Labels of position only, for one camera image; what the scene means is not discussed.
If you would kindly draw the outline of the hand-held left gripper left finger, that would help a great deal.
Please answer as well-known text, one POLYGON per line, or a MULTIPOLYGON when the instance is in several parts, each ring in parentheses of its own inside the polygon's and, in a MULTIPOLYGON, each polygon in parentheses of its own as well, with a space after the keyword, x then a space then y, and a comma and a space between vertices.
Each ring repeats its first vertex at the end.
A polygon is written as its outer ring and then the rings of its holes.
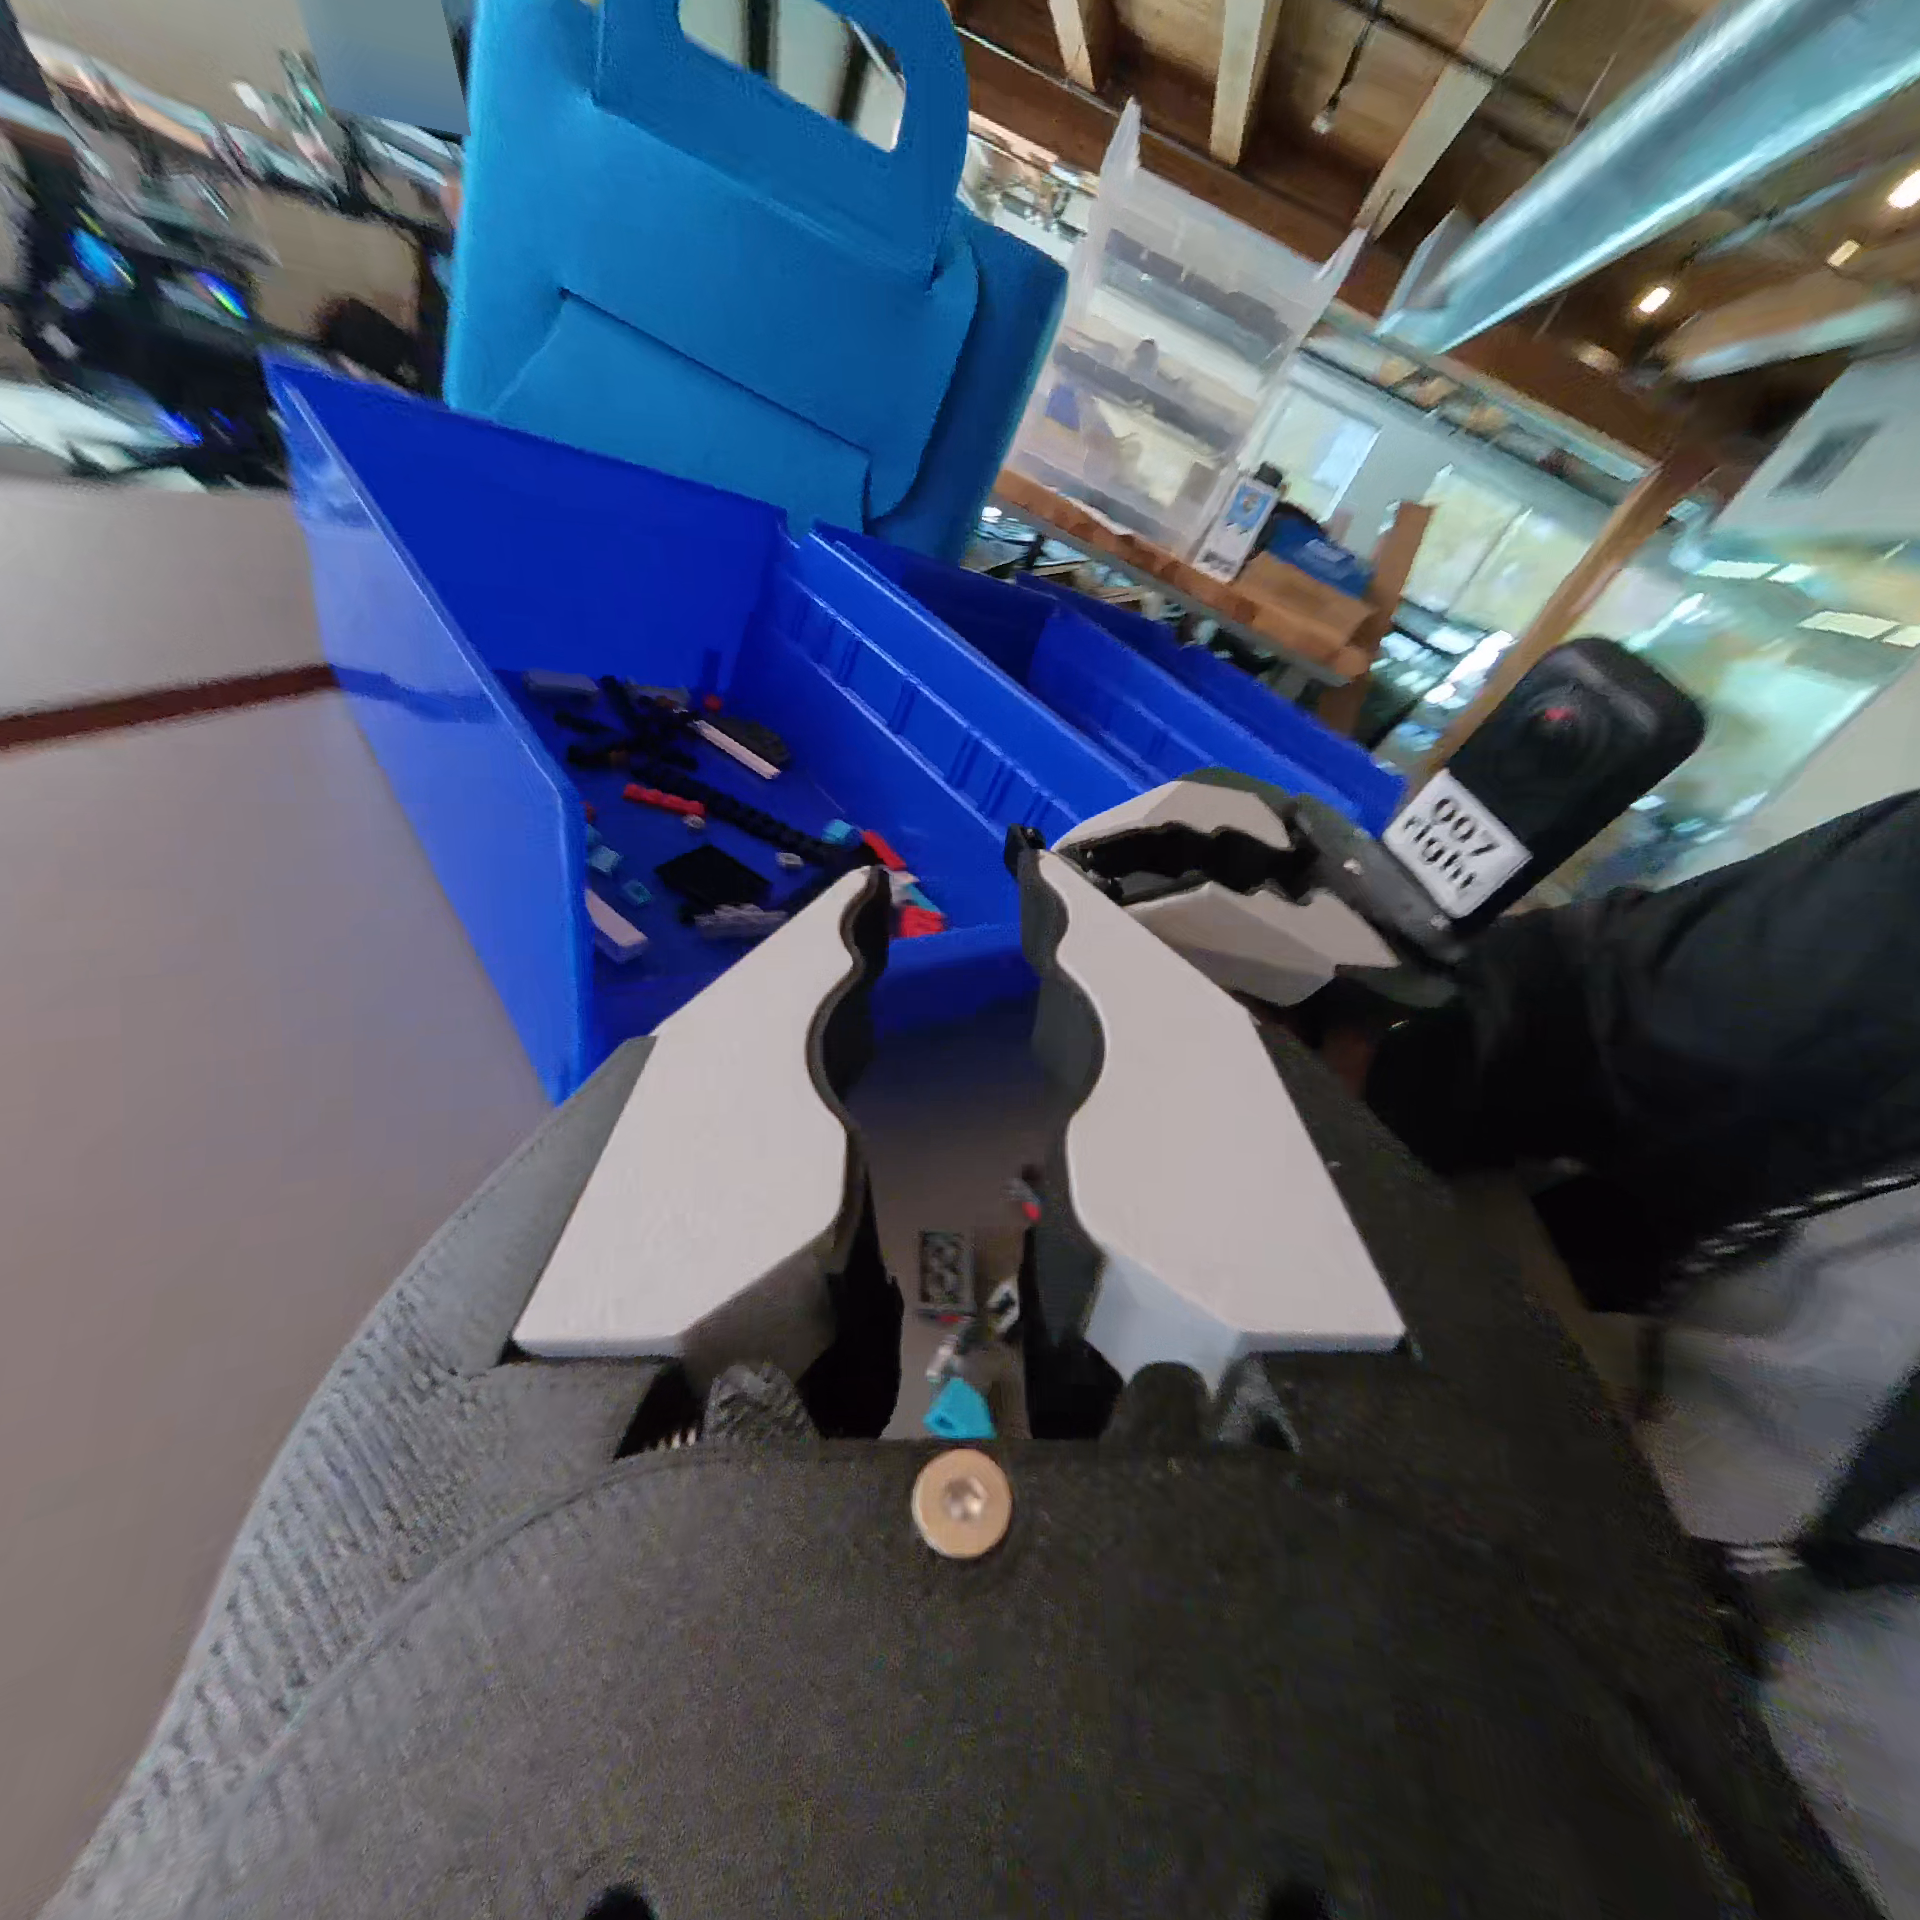
POLYGON ((511 1344, 540 1359, 815 1359, 867 1207, 847 1093, 892 892, 825 886, 645 1041, 511 1344))

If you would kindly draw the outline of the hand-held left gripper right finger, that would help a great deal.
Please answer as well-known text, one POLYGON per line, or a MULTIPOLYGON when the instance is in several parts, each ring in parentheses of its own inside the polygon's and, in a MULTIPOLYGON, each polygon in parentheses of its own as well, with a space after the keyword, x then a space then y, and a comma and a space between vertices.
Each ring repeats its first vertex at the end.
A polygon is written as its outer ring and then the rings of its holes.
POLYGON ((1016 849, 1035 1053, 1068 1094, 1032 1281, 1051 1347, 1208 1384, 1407 1334, 1257 1021, 1065 857, 1016 849))

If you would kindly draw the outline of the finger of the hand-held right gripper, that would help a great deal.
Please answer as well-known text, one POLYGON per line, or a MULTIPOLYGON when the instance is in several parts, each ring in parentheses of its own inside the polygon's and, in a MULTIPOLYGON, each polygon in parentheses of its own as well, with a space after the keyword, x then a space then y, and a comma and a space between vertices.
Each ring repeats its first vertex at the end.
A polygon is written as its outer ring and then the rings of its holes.
POLYGON ((1379 927, 1328 892, 1294 900, 1272 886, 1126 878, 1111 897, 1221 990, 1272 1006, 1307 1000, 1344 971, 1401 967, 1379 927))
POLYGON ((1063 832, 1051 852, 1100 888, 1311 888, 1321 849, 1296 795, 1235 769, 1197 769, 1063 832))

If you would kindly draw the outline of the person's right forearm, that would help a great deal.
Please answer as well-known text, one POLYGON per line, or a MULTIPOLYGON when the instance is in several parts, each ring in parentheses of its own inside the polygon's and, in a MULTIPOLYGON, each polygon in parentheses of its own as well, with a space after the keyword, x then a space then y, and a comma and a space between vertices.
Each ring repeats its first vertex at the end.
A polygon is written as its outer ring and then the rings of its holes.
POLYGON ((1917 798, 1507 917, 1433 1006, 1339 979, 1284 1021, 1439 1176, 1566 1163, 1533 1205, 1575 1295, 1644 1311, 1711 1236, 1915 1163, 1917 798))

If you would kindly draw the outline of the grey desk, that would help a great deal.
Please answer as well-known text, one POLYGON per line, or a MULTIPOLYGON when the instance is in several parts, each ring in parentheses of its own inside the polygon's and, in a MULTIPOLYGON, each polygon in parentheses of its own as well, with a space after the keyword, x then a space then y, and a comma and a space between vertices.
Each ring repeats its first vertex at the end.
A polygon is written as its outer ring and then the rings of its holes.
POLYGON ((4 1916, 350 1332, 545 1110, 281 496, 4 483, 4 1916))

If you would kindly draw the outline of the wooden workbench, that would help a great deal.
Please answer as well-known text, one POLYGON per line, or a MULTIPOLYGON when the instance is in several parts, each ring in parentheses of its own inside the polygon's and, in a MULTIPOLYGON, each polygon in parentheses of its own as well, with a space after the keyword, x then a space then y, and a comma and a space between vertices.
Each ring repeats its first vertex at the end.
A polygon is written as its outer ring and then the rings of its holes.
POLYGON ((1056 496, 1031 476, 1006 467, 992 501, 1046 537, 1088 552, 1149 590, 1214 617, 1247 641, 1323 683, 1355 681, 1372 665, 1385 617, 1364 598, 1316 582, 1310 573, 1267 552, 1221 582, 1144 537, 1119 527, 1084 503, 1056 496))

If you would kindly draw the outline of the blue cardboard box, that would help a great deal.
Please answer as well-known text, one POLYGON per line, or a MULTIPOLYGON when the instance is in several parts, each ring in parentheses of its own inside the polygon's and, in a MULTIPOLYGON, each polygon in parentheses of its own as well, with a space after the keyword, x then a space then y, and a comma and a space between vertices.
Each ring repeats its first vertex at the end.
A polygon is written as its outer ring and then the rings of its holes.
POLYGON ((1284 566, 1300 571, 1333 591, 1364 598, 1373 580, 1364 560, 1328 535, 1311 516, 1299 513, 1284 503, 1284 511, 1270 518, 1263 551, 1284 566))

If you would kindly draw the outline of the white and blue carton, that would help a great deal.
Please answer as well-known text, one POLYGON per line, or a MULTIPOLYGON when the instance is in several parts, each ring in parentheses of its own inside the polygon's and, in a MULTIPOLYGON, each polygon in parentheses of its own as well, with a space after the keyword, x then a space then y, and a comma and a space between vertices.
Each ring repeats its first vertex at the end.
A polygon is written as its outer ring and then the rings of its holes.
POLYGON ((1262 463, 1238 473, 1196 541, 1189 565, 1214 582, 1235 582, 1262 551, 1268 521, 1281 503, 1281 469, 1262 463))

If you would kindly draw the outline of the pile of mixed toy bricks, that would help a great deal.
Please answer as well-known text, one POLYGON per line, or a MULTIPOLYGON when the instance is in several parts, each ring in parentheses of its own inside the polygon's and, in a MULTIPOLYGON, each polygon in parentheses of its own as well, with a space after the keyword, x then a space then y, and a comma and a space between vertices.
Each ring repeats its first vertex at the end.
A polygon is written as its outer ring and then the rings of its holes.
POLYGON ((510 683, 577 791, 607 959, 637 957, 670 920, 687 941, 756 943, 854 869, 885 871, 897 939, 950 927, 901 852, 806 799, 787 741, 718 693, 551 668, 510 683))

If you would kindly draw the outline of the clear plastic drawer unit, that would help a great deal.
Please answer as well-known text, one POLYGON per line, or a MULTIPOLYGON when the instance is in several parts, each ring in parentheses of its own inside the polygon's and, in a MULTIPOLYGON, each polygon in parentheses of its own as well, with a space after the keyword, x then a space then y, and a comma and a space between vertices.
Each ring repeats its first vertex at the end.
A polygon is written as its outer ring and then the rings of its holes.
POLYGON ((1140 142, 1128 102, 1006 471, 1193 560, 1368 236, 1325 260, 1292 252, 1147 171, 1140 142))

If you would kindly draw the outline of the person's grey sweater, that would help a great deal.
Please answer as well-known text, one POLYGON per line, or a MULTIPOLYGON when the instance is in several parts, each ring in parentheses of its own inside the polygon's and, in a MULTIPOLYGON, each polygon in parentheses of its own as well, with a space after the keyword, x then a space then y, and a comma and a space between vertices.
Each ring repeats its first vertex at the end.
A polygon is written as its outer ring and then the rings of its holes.
MULTIPOLYGON (((1684 1531, 1787 1545, 1915 1367, 1915 1191, 1812 1219, 1708 1281, 1665 1344, 1639 1430, 1684 1531)), ((1760 1595, 1760 1708, 1789 1771, 1886 1916, 1917 1916, 1915 1588, 1760 1595)))

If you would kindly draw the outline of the large blue plastic bin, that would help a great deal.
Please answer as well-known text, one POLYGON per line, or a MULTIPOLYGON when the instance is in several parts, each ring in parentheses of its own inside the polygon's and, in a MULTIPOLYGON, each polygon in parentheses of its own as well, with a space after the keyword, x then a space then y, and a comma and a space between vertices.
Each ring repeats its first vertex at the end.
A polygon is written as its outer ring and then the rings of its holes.
POLYGON ((806 799, 901 852, 950 927, 893 951, 886 1040, 1031 997, 1011 825, 799 648, 787 555, 815 535, 375 384, 283 360, 269 384, 324 655, 543 1093, 572 1094, 744 951, 670 920, 637 957, 601 952, 577 791, 510 683, 531 668, 713 691, 787 741, 806 799))

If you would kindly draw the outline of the background electronics equipment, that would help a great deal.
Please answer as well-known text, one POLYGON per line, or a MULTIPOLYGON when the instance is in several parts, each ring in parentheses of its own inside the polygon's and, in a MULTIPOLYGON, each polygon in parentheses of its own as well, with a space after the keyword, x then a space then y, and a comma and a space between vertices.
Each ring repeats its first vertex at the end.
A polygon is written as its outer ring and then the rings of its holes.
POLYGON ((283 488, 269 364, 439 397, 473 5, 4 5, 4 467, 283 488))

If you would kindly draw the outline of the wooden post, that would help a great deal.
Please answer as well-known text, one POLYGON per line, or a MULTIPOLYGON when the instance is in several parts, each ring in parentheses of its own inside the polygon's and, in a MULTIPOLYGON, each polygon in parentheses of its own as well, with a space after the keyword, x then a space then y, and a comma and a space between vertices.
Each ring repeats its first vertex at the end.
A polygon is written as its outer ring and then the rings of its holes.
POLYGON ((1689 443, 1644 473, 1623 496, 1623 503, 1614 508, 1567 576, 1550 591, 1525 633, 1495 663, 1493 673, 1467 709, 1439 734, 1428 757, 1420 764, 1413 788, 1423 788, 1449 768, 1451 759, 1488 724, 1495 709, 1525 673, 1575 635, 1585 613, 1593 609, 1605 590, 1644 544, 1660 533, 1671 510, 1704 486, 1721 463, 1723 454, 1717 446, 1689 443))

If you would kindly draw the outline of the silver ventilation duct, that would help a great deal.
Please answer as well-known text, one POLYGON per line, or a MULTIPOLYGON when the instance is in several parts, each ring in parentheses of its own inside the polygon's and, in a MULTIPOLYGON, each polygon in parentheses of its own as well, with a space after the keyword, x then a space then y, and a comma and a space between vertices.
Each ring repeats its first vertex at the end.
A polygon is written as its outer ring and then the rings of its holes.
POLYGON ((1915 3, 1721 5, 1484 224, 1449 213, 1375 334, 1451 352, 1775 173, 1915 75, 1915 3))

